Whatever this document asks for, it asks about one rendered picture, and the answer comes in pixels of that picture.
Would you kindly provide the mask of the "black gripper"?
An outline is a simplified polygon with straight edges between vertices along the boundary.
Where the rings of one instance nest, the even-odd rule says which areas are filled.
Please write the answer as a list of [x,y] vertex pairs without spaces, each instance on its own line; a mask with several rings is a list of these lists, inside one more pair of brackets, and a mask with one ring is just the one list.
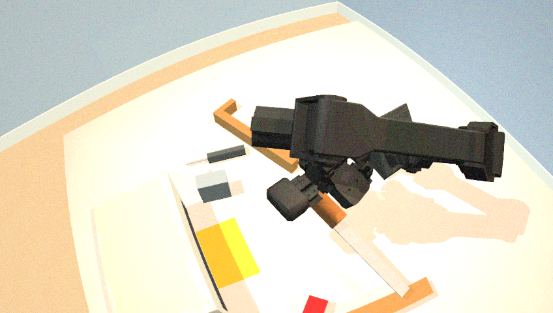
[[309,207],[315,206],[321,199],[318,185],[324,175],[329,175],[331,170],[336,170],[341,164],[332,168],[299,164],[305,172],[291,181],[283,177],[267,189],[267,200],[287,220],[294,221],[300,217]]

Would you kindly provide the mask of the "black-handled tool with grey metal rod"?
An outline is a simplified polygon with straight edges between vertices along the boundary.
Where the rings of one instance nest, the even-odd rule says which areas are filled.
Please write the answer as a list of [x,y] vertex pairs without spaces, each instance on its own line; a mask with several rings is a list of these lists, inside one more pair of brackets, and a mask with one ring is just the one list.
[[212,163],[215,163],[215,162],[220,162],[222,160],[227,160],[227,159],[230,159],[230,158],[235,158],[235,157],[239,157],[239,156],[243,156],[243,155],[246,155],[246,152],[245,152],[245,147],[242,144],[242,145],[238,145],[238,146],[235,146],[235,147],[229,147],[229,148],[222,149],[222,150],[219,150],[219,151],[213,151],[211,153],[207,153],[207,158],[196,160],[196,161],[189,162],[189,163],[186,163],[186,164],[187,165],[188,164],[195,164],[195,163],[198,163],[198,162],[203,162],[205,160],[208,160],[208,162],[210,164],[212,164]]

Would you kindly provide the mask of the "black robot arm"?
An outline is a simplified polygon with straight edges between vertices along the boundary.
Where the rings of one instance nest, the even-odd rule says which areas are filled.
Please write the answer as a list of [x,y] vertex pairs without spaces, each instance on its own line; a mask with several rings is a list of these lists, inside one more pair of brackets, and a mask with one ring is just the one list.
[[494,182],[502,174],[505,145],[498,127],[486,121],[453,128],[385,118],[346,97],[325,94],[295,98],[295,109],[256,106],[250,121],[253,147],[290,150],[299,164],[341,164],[324,175],[317,189],[344,209],[368,192],[374,167],[369,162],[349,165],[342,158],[358,159],[373,151],[384,153],[391,169],[400,164],[417,173],[432,163],[456,164],[466,179]]

